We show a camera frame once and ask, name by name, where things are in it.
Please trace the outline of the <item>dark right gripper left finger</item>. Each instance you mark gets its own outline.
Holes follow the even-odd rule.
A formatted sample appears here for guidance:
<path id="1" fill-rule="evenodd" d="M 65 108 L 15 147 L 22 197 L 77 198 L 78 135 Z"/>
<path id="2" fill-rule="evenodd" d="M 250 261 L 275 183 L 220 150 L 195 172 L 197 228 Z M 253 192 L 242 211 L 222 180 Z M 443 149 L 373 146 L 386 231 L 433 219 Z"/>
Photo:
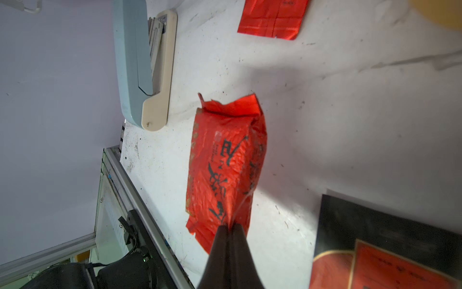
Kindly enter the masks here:
<path id="1" fill-rule="evenodd" d="M 219 226 L 198 289 L 230 289 L 227 226 Z"/>

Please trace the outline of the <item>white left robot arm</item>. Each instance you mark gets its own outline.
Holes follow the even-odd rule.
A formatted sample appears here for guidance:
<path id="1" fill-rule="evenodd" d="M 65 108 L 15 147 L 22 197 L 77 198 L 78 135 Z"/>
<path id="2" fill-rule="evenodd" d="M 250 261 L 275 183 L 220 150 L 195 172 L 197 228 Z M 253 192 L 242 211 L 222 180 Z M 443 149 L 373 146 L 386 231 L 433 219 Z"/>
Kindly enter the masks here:
<path id="1" fill-rule="evenodd" d="M 109 264 L 69 263 L 52 266 L 24 289 L 175 289 L 152 238 L 136 210 L 119 218 L 129 252 Z"/>

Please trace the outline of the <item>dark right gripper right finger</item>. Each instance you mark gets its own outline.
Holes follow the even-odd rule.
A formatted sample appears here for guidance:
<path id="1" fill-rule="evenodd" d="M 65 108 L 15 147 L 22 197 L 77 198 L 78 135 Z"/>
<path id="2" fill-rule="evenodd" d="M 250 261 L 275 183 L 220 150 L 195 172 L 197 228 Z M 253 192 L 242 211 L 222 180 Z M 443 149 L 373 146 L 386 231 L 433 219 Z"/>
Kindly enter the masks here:
<path id="1" fill-rule="evenodd" d="M 264 288 L 257 274 L 244 229 L 237 223 L 231 231 L 231 288 Z"/>

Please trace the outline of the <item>red tea bag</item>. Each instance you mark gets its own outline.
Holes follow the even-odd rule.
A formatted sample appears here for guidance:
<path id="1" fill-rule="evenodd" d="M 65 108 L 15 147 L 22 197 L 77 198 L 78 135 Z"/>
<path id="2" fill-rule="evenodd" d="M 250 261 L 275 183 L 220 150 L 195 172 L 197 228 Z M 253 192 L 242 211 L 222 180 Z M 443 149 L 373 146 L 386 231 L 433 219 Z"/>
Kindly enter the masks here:
<path id="1" fill-rule="evenodd" d="M 255 94 L 229 104 L 200 102 L 192 130 L 186 228 L 210 253 L 219 226 L 237 223 L 249 230 L 268 137 Z"/>

